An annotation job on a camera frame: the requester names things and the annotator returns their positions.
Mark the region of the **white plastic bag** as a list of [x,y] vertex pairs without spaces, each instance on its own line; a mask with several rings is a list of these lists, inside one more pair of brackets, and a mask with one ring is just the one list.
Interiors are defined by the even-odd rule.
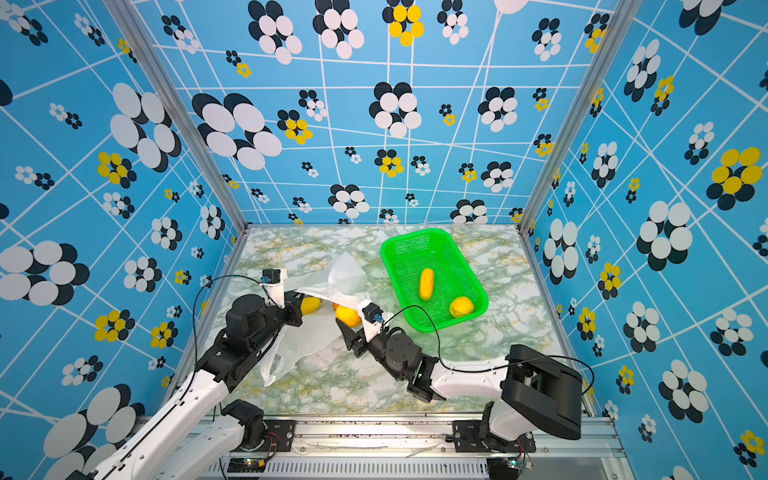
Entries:
[[266,386],[285,376],[300,359],[322,350],[341,336],[335,322],[335,304],[355,309],[371,298],[367,274],[348,253],[336,256],[318,272],[287,279],[286,290],[319,298],[323,305],[316,312],[303,315],[301,326],[286,326],[281,330],[274,346],[259,362],[259,373]]

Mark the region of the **orange yellow papaya fruit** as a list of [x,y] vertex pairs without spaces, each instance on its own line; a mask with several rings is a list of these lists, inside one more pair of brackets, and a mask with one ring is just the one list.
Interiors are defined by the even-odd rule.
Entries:
[[425,268],[420,275],[419,297],[423,301],[432,298],[435,288],[435,272],[431,268]]

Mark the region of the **yellow lemon fruit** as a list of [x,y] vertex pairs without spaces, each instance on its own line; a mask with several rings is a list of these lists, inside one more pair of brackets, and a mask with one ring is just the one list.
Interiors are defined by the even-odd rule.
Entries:
[[475,305],[473,301],[466,296],[457,297],[450,303],[449,312],[455,319],[463,318],[475,312]]

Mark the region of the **yellow mango fruit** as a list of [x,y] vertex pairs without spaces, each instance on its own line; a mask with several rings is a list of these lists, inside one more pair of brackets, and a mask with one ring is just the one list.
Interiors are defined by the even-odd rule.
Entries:
[[323,301],[316,297],[305,296],[301,303],[301,312],[304,316],[310,315],[320,309]]

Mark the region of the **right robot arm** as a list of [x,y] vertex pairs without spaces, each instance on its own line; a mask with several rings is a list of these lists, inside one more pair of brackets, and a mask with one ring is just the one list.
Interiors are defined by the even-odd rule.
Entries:
[[581,438],[583,377],[553,356],[514,344],[505,356],[448,362],[428,355],[402,329],[353,329],[336,321],[345,346],[355,356],[371,355],[418,400],[430,403],[458,397],[487,398],[482,425],[505,441],[541,430],[551,436]]

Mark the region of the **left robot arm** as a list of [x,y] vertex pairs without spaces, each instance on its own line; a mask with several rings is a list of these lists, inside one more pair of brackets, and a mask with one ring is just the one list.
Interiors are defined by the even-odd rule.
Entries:
[[286,327],[302,323],[304,296],[288,291],[277,298],[247,294],[226,313],[226,325],[196,362],[194,370],[160,410],[124,444],[98,463],[77,462],[61,479],[195,479],[224,455],[267,449],[272,458],[281,436],[270,431],[261,408],[235,400],[193,440],[187,437],[217,409],[250,371],[272,353]]

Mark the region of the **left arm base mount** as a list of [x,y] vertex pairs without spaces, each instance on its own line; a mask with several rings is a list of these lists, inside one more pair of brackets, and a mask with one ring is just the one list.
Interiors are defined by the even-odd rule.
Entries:
[[242,399],[224,406],[221,415],[233,418],[241,430],[236,451],[274,453],[292,448],[295,420],[267,419],[261,408]]

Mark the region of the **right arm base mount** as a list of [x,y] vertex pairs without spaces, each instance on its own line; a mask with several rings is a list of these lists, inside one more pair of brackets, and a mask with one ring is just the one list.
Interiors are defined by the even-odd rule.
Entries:
[[536,443],[532,433],[520,435],[515,440],[505,440],[490,433],[480,420],[457,420],[452,423],[452,433],[446,436],[458,453],[534,453]]

